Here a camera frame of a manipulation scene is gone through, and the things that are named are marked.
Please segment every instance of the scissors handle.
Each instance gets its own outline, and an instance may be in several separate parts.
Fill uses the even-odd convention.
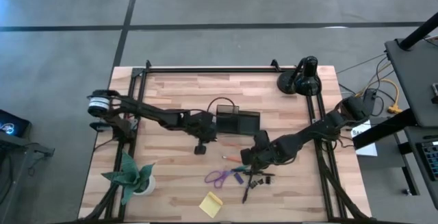
[[[222,185],[224,184],[226,177],[227,177],[226,175],[223,175],[220,178],[218,178],[217,180],[215,180],[213,183],[214,188],[217,188],[217,189],[222,188]]]
[[[212,183],[212,182],[215,182],[216,180],[218,180],[220,177],[222,177],[222,172],[213,171],[213,172],[207,174],[207,176],[205,176],[204,182],[205,183]]]

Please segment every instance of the black stand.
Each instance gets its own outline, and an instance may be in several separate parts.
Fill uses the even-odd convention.
[[[280,74],[280,77],[276,80],[276,86],[281,92],[288,95],[295,94],[294,89],[291,87],[291,84],[289,84],[293,74],[294,71],[286,71]]]
[[[195,146],[195,148],[194,148],[195,155],[204,155],[205,154],[207,148],[205,145],[203,145],[203,143],[204,142],[201,139],[198,141],[198,145]]]

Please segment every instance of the white paper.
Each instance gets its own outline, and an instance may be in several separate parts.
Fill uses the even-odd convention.
[[[371,128],[370,120],[367,120],[364,124],[358,125],[355,128],[351,129],[351,137],[361,134],[362,132]],[[377,156],[376,144],[372,143],[371,145],[367,145],[363,148],[356,150],[357,155],[368,155],[368,156]]]

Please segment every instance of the white label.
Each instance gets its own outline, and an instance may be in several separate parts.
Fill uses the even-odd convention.
[[[367,120],[365,123],[358,125],[355,128],[351,129],[351,137],[354,138],[355,136],[361,134],[362,132],[368,130],[369,128],[371,128],[371,124],[370,124],[370,120]],[[357,155],[377,156],[376,144],[372,143],[370,145],[367,145],[365,147],[357,149],[356,154]]]
[[[92,97],[90,99],[89,107],[101,107],[105,109],[109,109],[110,107],[110,101],[103,97]]]

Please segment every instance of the white pot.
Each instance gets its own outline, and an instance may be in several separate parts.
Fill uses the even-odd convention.
[[[134,195],[137,195],[137,196],[150,195],[153,192],[153,190],[155,189],[156,185],[157,185],[157,182],[155,181],[155,178],[153,177],[153,175],[151,175],[149,177],[149,185],[146,188],[146,190],[144,190],[143,192],[134,192]]]

